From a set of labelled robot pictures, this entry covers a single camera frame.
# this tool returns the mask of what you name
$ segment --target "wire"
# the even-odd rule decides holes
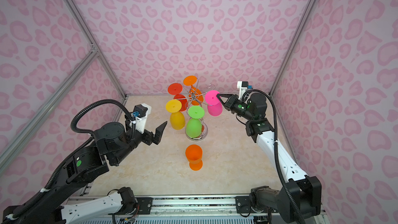
[[[236,116],[236,119],[239,121],[239,122],[241,122],[239,119],[238,119],[238,115],[235,115]],[[244,122],[241,122],[242,124],[244,124],[244,125],[246,125]]]
[[[243,207],[249,207],[249,213],[247,214],[247,215],[242,215],[241,213],[239,213],[242,217],[245,217],[245,218],[247,218],[247,217],[249,217],[250,216],[250,212],[251,212],[251,205],[243,205],[243,206],[241,206],[240,208],[239,208],[239,210],[241,209],[241,208],[243,208]]]
[[[83,147],[85,147],[86,145],[88,145],[94,138],[90,137],[89,139],[87,139],[82,145],[80,145],[79,147],[77,147],[73,152],[71,152],[55,169],[55,171],[52,173],[50,179],[47,181],[46,186],[44,186],[44,189],[51,189],[52,184],[54,183],[55,179],[57,178],[59,172],[61,171],[62,167],[66,164],[66,162],[74,155],[76,154],[76,152],[78,152],[79,150],[81,150]],[[44,195],[47,193],[47,191],[44,192],[40,192],[31,202],[29,202],[28,204],[26,204],[20,211],[18,211],[17,213],[13,213],[13,218],[18,218],[21,215],[23,215],[25,212],[27,212],[31,207],[33,207],[35,204],[37,204],[43,197]],[[7,224],[10,223],[11,220],[7,219],[5,221],[2,222],[2,224]]]
[[[274,116],[273,116],[273,119],[274,119],[274,129],[275,129],[275,136],[274,136],[274,138],[275,138],[275,142],[274,142],[274,157],[275,157],[276,171],[277,171],[277,173],[278,173],[278,177],[279,177],[279,180],[281,181],[282,187],[283,187],[283,189],[285,190],[287,197],[289,198],[290,204],[292,205],[294,211],[295,211],[296,214],[297,214],[299,223],[300,223],[300,224],[305,224],[305,220],[304,220],[304,218],[303,218],[303,216],[302,216],[302,214],[301,214],[301,211],[300,211],[299,207],[297,206],[296,201],[294,200],[292,194],[290,193],[290,191],[289,191],[289,189],[288,189],[288,187],[287,187],[287,185],[286,185],[285,179],[283,178],[281,166],[280,166],[280,164],[279,164],[278,142],[277,142],[277,140],[278,140],[278,126],[277,126],[277,121],[276,121],[276,118],[277,118],[277,117],[276,117],[276,107],[275,107],[275,104],[274,104],[273,100],[271,99],[271,97],[270,97],[269,95],[267,95],[265,92],[262,92],[261,90],[258,90],[258,89],[251,89],[251,90],[247,90],[246,92],[244,92],[243,95],[242,95],[242,101],[243,101],[243,102],[246,101],[248,94],[250,94],[251,92],[262,93],[262,94],[269,100],[269,102],[271,103],[272,110],[273,110],[273,115],[274,115]]]
[[[133,215],[133,217],[136,217],[139,211],[140,211],[140,205],[137,204],[137,211],[135,212],[135,214]]]
[[[272,112],[273,112],[273,115],[274,115],[273,118],[274,118],[274,129],[275,129],[275,140],[278,140],[278,126],[277,126],[277,122],[276,122],[276,118],[277,118],[277,117],[276,117],[276,107],[275,107],[275,105],[274,105],[273,100],[271,99],[270,96],[268,96],[265,92],[262,92],[261,90],[258,90],[258,89],[250,89],[250,90],[247,90],[246,92],[243,93],[243,95],[242,95],[242,101],[245,102],[245,101],[247,100],[248,95],[249,95],[250,93],[252,93],[252,92],[262,93],[262,94],[269,100],[269,102],[271,103]]]
[[[96,101],[90,105],[88,105],[87,107],[83,108],[82,111],[80,111],[78,114],[76,114],[76,116],[72,119],[72,122],[70,123],[70,128],[72,129],[72,131],[77,132],[77,133],[89,133],[92,136],[94,135],[93,130],[89,130],[89,129],[80,129],[77,127],[77,122],[79,122],[79,120],[90,110],[103,105],[103,104],[114,104],[117,105],[118,107],[120,107],[123,112],[129,117],[129,119],[131,121],[133,121],[132,116],[130,115],[130,112],[127,110],[127,108],[125,106],[123,106],[122,103],[118,102],[117,100],[114,99],[103,99],[100,101]]]
[[[268,221],[268,224],[271,224],[272,212],[271,212],[271,208],[270,207],[267,208],[267,221]]]
[[[112,214],[112,223],[113,223],[113,224],[116,224],[115,214]]]
[[[111,191],[109,191],[106,195],[109,195],[110,192],[114,191],[114,190],[118,190],[118,189],[112,189]]]
[[[80,111],[78,114],[76,114],[76,116],[72,119],[72,122],[70,123],[70,128],[77,133],[88,133],[91,135],[91,137],[89,139],[87,139],[86,142],[84,142],[81,146],[77,147],[72,153],[70,153],[59,165],[58,167],[55,169],[55,171],[52,173],[50,179],[47,181],[46,186],[44,187],[44,189],[49,190],[52,187],[52,184],[55,182],[55,179],[57,178],[59,172],[61,171],[62,167],[65,165],[66,161],[69,160],[76,152],[78,152],[79,150],[81,150],[83,147],[87,146],[93,139],[94,139],[94,132],[92,130],[88,130],[88,129],[80,129],[77,127],[77,122],[79,122],[79,120],[90,110],[103,105],[103,104],[107,104],[107,103],[111,103],[111,104],[115,104],[118,107],[120,107],[123,112],[125,114],[127,114],[127,116],[129,116],[131,119],[131,115],[129,113],[129,111],[126,109],[125,106],[123,106],[120,102],[118,102],[117,100],[114,99],[103,99],[97,102],[94,102],[90,105],[88,105],[87,107],[85,107],[82,111]],[[26,204],[20,211],[18,211],[16,214],[13,214],[13,218],[18,218],[21,215],[23,215],[24,213],[26,213],[31,207],[33,207],[35,204],[37,204],[47,193],[47,191],[44,192],[40,192],[31,202],[29,202],[28,204]],[[4,222],[2,222],[2,224],[7,224],[10,223],[11,220],[7,219]]]
[[[134,123],[132,123],[131,128],[132,128],[132,130],[131,130],[130,142],[132,142],[135,138],[135,124]]]

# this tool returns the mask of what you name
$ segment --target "aluminum frame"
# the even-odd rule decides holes
[[[290,142],[288,133],[286,132],[287,129],[286,129],[285,123],[282,121],[282,118],[281,118],[281,115],[279,114],[278,108],[276,108],[275,111],[276,111],[276,116],[278,118],[278,121],[277,121],[278,127],[280,127],[280,129],[283,132],[283,135],[285,136],[287,147],[289,148],[289,151],[292,154],[292,158],[298,165],[300,165],[300,161],[297,158],[297,154],[296,154],[295,149],[293,148],[292,143]]]
[[[49,115],[54,111],[70,89],[80,79],[91,63],[98,57],[98,52],[93,49],[79,64],[79,66],[66,78],[57,91],[36,112],[28,125],[10,142],[3,154],[0,155],[0,176],[25,148],[31,137],[44,124]]]
[[[124,91],[122,85],[120,84],[119,80],[117,79],[115,73],[113,72],[111,66],[109,65],[107,59],[105,58],[101,47],[98,45],[97,41],[94,38],[90,28],[88,27],[86,21],[82,13],[80,12],[79,8],[76,6],[74,0],[64,0],[65,4],[67,5],[69,11],[71,12],[73,18],[76,20],[77,24],[79,25],[80,29],[82,30],[85,38],[90,43],[92,48],[98,50],[99,53],[99,61],[101,62],[102,66],[104,67],[106,73],[108,74],[109,78],[111,79],[112,83],[116,87],[119,94],[125,98],[126,92]]]
[[[128,97],[125,97],[125,98],[124,98],[124,100],[123,100],[123,102],[122,102],[123,106],[126,106],[127,99],[128,99]],[[119,119],[120,119],[120,117],[122,116],[122,114],[123,114],[123,110],[122,110],[121,108],[118,108],[118,109],[117,109],[117,112],[116,112],[116,115],[115,115],[115,117],[113,118],[112,121],[113,121],[113,122],[119,122]]]
[[[298,23],[296,31],[293,35],[292,41],[290,42],[289,47],[287,48],[287,52],[285,54],[285,57],[283,58],[281,67],[279,68],[278,73],[275,78],[275,81],[272,84],[271,91],[270,91],[269,95],[273,96],[273,94],[275,93],[275,91],[281,81],[282,75],[286,71],[286,65],[291,60],[293,51],[296,48],[296,45],[299,42],[301,35],[305,31],[305,27],[307,26],[307,23],[309,22],[311,15],[314,12],[314,9],[315,9],[318,1],[319,0],[308,0],[307,5],[304,8],[302,17],[300,19],[300,22]]]
[[[91,201],[102,196],[70,197],[68,205]],[[152,197],[152,209],[149,215],[142,217],[240,217],[236,212],[235,197],[248,197],[247,194],[230,195],[146,195]],[[326,212],[321,208],[321,215]],[[266,213],[252,213],[251,216],[266,216]]]

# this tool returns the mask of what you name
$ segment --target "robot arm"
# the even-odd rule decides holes
[[[78,120],[89,110],[105,103],[113,103],[123,109],[126,116],[125,127],[118,122],[110,122],[100,129],[82,130],[76,127]],[[71,123],[72,130],[90,133],[91,138],[77,148],[59,165],[47,185],[21,206],[9,206],[3,212],[3,224],[44,224],[78,223],[93,216],[106,213],[128,214],[137,209],[137,200],[130,188],[121,188],[110,196],[75,206],[61,206],[74,192],[94,181],[99,175],[109,171],[110,166],[119,166],[130,152],[143,142],[147,145],[159,144],[167,121],[156,128],[155,135],[145,130],[151,107],[136,105],[133,112],[117,101],[102,100],[91,104],[79,112]]]
[[[247,136],[251,137],[267,155],[282,183],[280,191],[268,186],[251,189],[249,194],[251,207],[257,210],[268,207],[277,209],[287,223],[293,221],[304,223],[305,218],[320,214],[321,183],[316,177],[309,177],[275,138],[277,133],[275,109],[275,129],[265,115],[267,99],[272,107],[275,107],[271,98],[262,91],[252,90],[248,82],[238,82],[237,88],[239,95],[218,94],[217,98],[226,110],[247,120]]]

